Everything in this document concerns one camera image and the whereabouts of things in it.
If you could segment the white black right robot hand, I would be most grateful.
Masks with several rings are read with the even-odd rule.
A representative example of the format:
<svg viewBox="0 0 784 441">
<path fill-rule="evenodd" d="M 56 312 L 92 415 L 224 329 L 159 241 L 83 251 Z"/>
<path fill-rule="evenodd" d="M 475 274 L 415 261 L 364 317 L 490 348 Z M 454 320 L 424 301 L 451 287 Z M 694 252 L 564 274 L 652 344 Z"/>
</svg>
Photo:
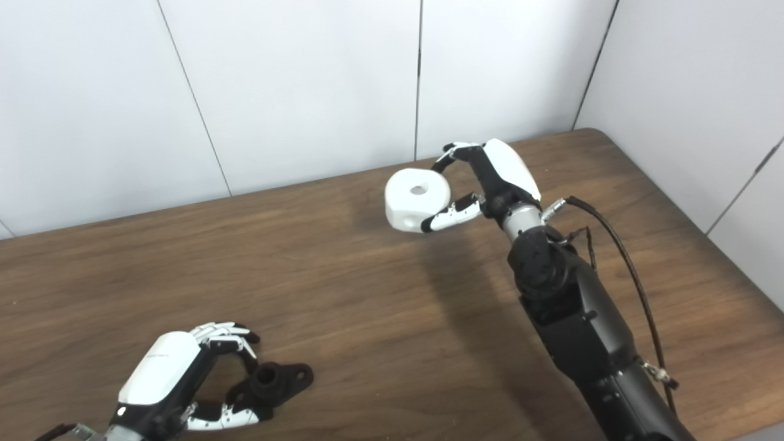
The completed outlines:
<svg viewBox="0 0 784 441">
<path fill-rule="evenodd" d="M 449 143 L 431 170 L 442 174 L 457 161 L 470 165 L 482 194 L 472 192 L 425 218 L 421 232 L 444 230 L 478 217 L 493 219 L 510 238 L 545 225 L 537 182 L 510 145 L 496 138 L 486 143 Z"/>
</svg>

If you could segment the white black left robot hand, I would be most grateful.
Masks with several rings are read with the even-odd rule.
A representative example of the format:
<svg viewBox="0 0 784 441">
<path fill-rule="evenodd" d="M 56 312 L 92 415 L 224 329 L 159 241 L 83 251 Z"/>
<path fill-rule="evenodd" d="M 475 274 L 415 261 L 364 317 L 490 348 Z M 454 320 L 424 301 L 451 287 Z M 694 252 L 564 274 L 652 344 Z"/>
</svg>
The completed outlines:
<svg viewBox="0 0 784 441">
<path fill-rule="evenodd" d="M 118 395 L 107 440 L 175 440 L 186 432 L 218 432 L 260 424 L 265 410 L 197 402 L 194 396 L 221 355 L 237 354 L 247 373 L 258 366 L 258 335 L 233 323 L 205 323 L 160 335 Z"/>
</svg>

